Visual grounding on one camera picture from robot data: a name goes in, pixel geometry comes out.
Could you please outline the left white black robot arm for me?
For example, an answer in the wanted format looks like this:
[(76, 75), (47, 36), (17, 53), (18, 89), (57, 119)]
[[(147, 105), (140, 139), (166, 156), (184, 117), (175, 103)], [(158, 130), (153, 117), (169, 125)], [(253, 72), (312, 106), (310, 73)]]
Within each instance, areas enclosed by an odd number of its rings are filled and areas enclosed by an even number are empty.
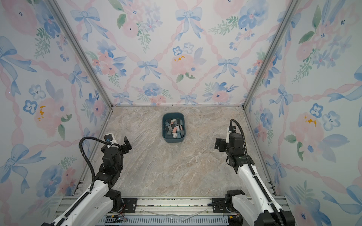
[[(98, 173), (85, 154), (86, 140), (103, 144), (101, 148), (103, 163)], [(124, 155), (132, 150), (128, 138), (124, 137), (123, 144), (119, 144), (112, 133), (105, 135), (103, 140), (83, 137), (79, 142), (79, 149), (90, 169), (90, 186), (64, 213), (51, 223), (42, 223), (43, 226), (95, 226), (107, 213), (118, 212), (123, 207), (122, 193), (112, 187), (123, 170)]]

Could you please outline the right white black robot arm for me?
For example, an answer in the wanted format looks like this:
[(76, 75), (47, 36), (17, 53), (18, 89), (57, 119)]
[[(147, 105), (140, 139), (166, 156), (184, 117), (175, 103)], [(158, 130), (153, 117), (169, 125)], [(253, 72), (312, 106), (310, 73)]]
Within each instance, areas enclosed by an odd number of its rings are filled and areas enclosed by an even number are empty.
[(225, 139), (217, 138), (215, 149), (227, 154), (226, 163), (244, 182), (249, 195), (240, 189), (229, 190), (223, 199), (213, 198), (209, 206), (214, 213), (228, 212), (233, 225), (246, 222), (250, 226), (294, 226), (296, 220), (290, 211), (277, 203), (260, 179), (254, 161), (248, 154), (245, 134), (241, 125), (230, 120)]

